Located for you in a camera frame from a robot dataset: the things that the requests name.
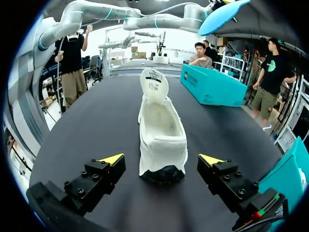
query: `black t-shirt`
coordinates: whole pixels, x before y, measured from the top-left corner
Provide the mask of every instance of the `black t-shirt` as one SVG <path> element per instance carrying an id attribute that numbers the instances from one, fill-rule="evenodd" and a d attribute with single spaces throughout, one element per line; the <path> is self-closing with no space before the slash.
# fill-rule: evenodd
<path id="1" fill-rule="evenodd" d="M 61 40 L 56 42 L 55 56 L 58 55 Z M 84 36 L 79 34 L 78 40 L 75 42 L 68 42 L 65 37 L 62 43 L 61 50 L 63 51 L 63 59 L 61 63 L 61 73 L 72 73 L 82 69 L 82 54 L 81 49 L 84 43 Z"/>
<path id="2" fill-rule="evenodd" d="M 292 70 L 284 56 L 267 56 L 262 64 L 265 74 L 261 83 L 261 88 L 271 94 L 280 93 L 280 86 L 286 77 L 293 77 Z"/>
<path id="3" fill-rule="evenodd" d="M 216 50 L 212 49 L 211 47 L 206 48 L 205 55 L 212 59 L 213 66 L 214 66 L 214 62 L 218 61 L 217 59 L 218 53 L 216 52 Z"/>

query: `shoe tongue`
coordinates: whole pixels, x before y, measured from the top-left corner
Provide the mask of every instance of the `shoe tongue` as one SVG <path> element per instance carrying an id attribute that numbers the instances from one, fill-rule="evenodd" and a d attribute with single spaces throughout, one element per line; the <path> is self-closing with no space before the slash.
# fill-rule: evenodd
<path id="1" fill-rule="evenodd" d="M 168 95 L 169 83 L 157 70 L 145 69 L 140 75 L 140 84 L 143 93 L 151 101 L 163 103 Z"/>

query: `teal box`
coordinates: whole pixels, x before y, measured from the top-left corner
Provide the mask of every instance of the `teal box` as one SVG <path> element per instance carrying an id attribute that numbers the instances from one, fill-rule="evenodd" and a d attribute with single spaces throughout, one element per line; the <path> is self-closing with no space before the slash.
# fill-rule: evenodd
<path id="1" fill-rule="evenodd" d="M 183 65 L 180 82 L 200 104 L 240 107 L 247 86 L 217 70 Z"/>
<path id="2" fill-rule="evenodd" d="M 296 139 L 292 148 L 288 150 L 276 166 L 265 176 L 259 184 L 259 192 L 264 193 L 273 188 L 278 193 L 285 195 L 289 213 L 292 212 L 301 197 L 304 189 L 301 182 L 299 169 L 305 174 L 306 182 L 309 180 L 309 154 L 300 137 Z M 282 214 L 279 208 L 277 215 Z M 274 232 L 282 220 L 272 223 L 269 232 Z"/>

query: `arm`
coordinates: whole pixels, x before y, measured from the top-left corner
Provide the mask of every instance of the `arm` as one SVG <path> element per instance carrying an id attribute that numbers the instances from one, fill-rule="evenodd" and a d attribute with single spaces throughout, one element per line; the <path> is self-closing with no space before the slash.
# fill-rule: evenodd
<path id="1" fill-rule="evenodd" d="M 212 68 L 212 59 L 211 58 L 207 58 L 207 59 L 209 59 L 209 62 L 208 62 L 208 64 L 206 65 L 206 69 L 211 69 Z"/>
<path id="2" fill-rule="evenodd" d="M 289 65 L 286 65 L 286 74 L 285 76 L 287 76 L 286 78 L 284 78 L 284 82 L 285 83 L 288 83 L 288 84 L 291 84 L 291 83 L 294 83 L 295 80 L 296 80 L 296 73 L 292 71 L 292 68 L 291 66 Z"/>
<path id="3" fill-rule="evenodd" d="M 192 61 L 192 62 L 191 62 L 191 60 L 190 60 L 189 65 L 194 65 L 194 66 L 197 66 L 197 65 L 198 65 L 198 63 L 199 63 L 199 59 L 196 59 L 196 60 L 194 60 L 194 61 Z"/>
<path id="4" fill-rule="evenodd" d="M 294 83 L 296 81 L 296 76 L 293 77 L 286 77 L 284 80 L 284 82 L 290 84 L 290 83 Z"/>
<path id="5" fill-rule="evenodd" d="M 257 79 L 256 83 L 259 85 L 264 77 L 264 74 L 265 74 L 265 70 L 264 68 L 262 68 L 261 72 L 260 72 L 260 75 L 259 75 L 259 78 Z"/>
<path id="6" fill-rule="evenodd" d="M 60 43 L 61 43 L 61 40 L 58 40 L 58 41 L 55 42 L 55 52 L 54 52 L 55 62 L 58 62 L 58 58 L 59 58 L 58 52 L 59 52 L 59 48 L 60 48 Z"/>
<path id="7" fill-rule="evenodd" d="M 85 37 L 81 36 L 82 37 L 82 51 L 86 51 L 87 47 L 88 47 L 88 33 L 85 34 Z"/>

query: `teal cardboard box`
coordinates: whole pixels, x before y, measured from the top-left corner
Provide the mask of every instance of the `teal cardboard box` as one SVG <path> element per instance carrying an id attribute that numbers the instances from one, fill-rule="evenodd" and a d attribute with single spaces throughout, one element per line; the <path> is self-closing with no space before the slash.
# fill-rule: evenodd
<path id="1" fill-rule="evenodd" d="M 240 107 L 247 86 L 217 70 L 183 65 L 180 82 L 200 104 Z"/>

